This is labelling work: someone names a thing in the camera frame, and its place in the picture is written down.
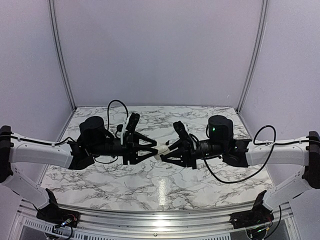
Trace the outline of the white earbud charging case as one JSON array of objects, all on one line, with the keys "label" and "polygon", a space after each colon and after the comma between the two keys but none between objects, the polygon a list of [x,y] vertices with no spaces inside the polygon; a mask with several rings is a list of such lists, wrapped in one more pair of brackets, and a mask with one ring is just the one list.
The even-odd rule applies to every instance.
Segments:
[{"label": "white earbud charging case", "polygon": [[167,155],[170,153],[170,149],[167,145],[157,145],[153,148],[157,150],[157,154],[154,156],[157,161],[161,161],[161,155]]}]

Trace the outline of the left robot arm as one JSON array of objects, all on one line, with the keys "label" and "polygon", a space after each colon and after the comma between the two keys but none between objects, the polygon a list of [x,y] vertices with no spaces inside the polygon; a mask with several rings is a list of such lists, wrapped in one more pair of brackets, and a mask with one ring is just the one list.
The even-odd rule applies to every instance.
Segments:
[{"label": "left robot arm", "polygon": [[59,166],[69,170],[84,170],[100,156],[122,157],[123,163],[138,164],[158,154],[157,142],[138,132],[140,116],[133,113],[117,139],[105,128],[102,117],[92,116],[79,125],[77,140],[68,137],[61,142],[27,138],[4,125],[0,129],[0,183],[30,201],[41,217],[58,223],[63,219],[52,191],[38,186],[21,174],[16,163]]}]

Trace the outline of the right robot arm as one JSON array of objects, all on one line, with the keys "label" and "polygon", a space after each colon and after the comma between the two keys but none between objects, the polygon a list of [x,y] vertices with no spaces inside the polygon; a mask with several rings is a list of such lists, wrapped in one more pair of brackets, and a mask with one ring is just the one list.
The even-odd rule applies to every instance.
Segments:
[{"label": "right robot arm", "polygon": [[167,154],[160,155],[166,163],[195,169],[197,160],[221,156],[224,163],[237,168],[267,164],[301,166],[297,173],[256,197],[247,214],[252,224],[260,223],[281,204],[320,187],[320,135],[316,131],[310,131],[305,137],[281,141],[234,139],[233,121],[222,115],[208,119],[206,140],[198,140],[188,133],[181,121],[175,122],[173,127],[179,140],[168,148]]}]

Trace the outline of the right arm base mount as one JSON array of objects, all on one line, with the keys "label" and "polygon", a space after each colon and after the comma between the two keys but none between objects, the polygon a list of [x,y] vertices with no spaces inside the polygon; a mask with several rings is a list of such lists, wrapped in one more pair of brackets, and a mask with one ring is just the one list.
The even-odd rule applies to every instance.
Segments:
[{"label": "right arm base mount", "polygon": [[257,195],[252,209],[235,212],[230,215],[229,222],[233,225],[234,229],[247,228],[274,220],[272,210],[263,206],[263,198],[266,192],[264,190]]}]

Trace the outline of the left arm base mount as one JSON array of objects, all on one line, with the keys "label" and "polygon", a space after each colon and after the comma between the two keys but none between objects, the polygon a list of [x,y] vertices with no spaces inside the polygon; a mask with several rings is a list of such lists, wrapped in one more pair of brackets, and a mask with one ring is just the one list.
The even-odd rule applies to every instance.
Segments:
[{"label": "left arm base mount", "polygon": [[48,188],[45,189],[48,195],[48,204],[42,208],[34,207],[37,210],[36,217],[46,222],[62,224],[71,219],[70,225],[76,228],[80,218],[80,213],[74,210],[60,208],[54,193]]}]

